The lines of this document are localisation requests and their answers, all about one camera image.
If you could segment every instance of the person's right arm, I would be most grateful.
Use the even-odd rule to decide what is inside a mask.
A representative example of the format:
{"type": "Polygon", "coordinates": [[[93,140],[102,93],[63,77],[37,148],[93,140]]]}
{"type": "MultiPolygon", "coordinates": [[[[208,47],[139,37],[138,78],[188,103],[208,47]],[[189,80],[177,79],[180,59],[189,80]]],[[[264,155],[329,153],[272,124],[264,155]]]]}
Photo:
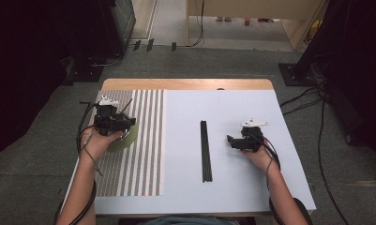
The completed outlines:
{"type": "Polygon", "coordinates": [[[275,207],[278,217],[284,224],[307,224],[304,216],[296,205],[293,196],[288,190],[278,164],[269,157],[264,146],[261,146],[256,153],[243,150],[254,165],[266,174],[270,199],[275,207]]]}

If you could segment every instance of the striped cloth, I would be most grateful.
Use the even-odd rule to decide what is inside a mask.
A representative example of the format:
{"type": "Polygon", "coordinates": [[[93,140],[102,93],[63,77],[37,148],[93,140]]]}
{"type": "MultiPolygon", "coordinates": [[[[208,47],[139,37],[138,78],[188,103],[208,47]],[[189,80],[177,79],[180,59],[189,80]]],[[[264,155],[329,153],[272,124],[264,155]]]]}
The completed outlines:
{"type": "Polygon", "coordinates": [[[106,152],[98,166],[103,176],[96,175],[97,196],[156,196],[163,194],[163,155],[165,128],[164,90],[107,90],[98,93],[118,100],[119,111],[137,118],[138,136],[121,151],[106,152]]]}

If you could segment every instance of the white plastic part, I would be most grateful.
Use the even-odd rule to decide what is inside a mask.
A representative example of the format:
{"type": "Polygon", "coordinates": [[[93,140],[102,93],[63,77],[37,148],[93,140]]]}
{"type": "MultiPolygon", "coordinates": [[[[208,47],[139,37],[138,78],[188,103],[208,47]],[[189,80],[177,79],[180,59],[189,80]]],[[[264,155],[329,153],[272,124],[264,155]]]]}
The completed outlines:
{"type": "Polygon", "coordinates": [[[269,125],[269,124],[265,121],[255,120],[252,118],[241,124],[241,126],[243,126],[244,128],[254,128],[254,127],[260,127],[260,126],[266,126],[266,125],[269,125]]]}
{"type": "Polygon", "coordinates": [[[102,100],[99,102],[99,105],[116,105],[118,104],[118,101],[111,100],[108,97],[105,97],[102,95],[102,100]]]}

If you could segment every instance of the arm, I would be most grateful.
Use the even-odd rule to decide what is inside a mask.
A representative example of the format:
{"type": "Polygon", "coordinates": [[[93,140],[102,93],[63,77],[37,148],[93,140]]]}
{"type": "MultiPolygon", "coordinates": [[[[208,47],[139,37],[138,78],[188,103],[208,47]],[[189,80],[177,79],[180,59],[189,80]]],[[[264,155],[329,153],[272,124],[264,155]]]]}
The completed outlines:
{"type": "Polygon", "coordinates": [[[243,150],[243,154],[266,174],[270,199],[283,223],[307,224],[290,190],[287,188],[278,164],[268,156],[265,148],[261,146],[256,153],[243,150]]]}
{"type": "MultiPolygon", "coordinates": [[[[85,149],[82,149],[80,154],[68,198],[66,199],[65,205],[56,224],[70,224],[70,222],[72,222],[85,208],[91,198],[94,185],[95,162],[100,160],[100,157],[106,151],[109,144],[121,136],[121,132],[114,133],[111,136],[101,136],[94,129],[88,128],[82,136],[82,147],[91,132],[91,137],[86,144],[85,149]]],[[[95,223],[95,208],[92,204],[87,214],[80,221],[80,224],[95,223]]]]}

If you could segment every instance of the person's left hand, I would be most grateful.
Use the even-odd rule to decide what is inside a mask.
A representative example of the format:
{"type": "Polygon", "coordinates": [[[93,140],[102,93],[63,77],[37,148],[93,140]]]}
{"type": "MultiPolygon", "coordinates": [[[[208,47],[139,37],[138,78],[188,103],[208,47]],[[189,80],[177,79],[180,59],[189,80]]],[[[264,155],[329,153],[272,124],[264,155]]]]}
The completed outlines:
{"type": "MultiPolygon", "coordinates": [[[[100,160],[100,157],[103,155],[103,153],[105,153],[109,144],[123,135],[122,131],[118,131],[109,136],[102,136],[93,127],[90,127],[83,132],[83,135],[81,137],[81,148],[83,148],[84,142],[91,132],[91,138],[85,146],[85,149],[90,153],[93,160],[96,162],[100,160]]],[[[82,149],[81,154],[81,157],[84,157],[84,155],[86,155],[85,150],[82,149]]]]}

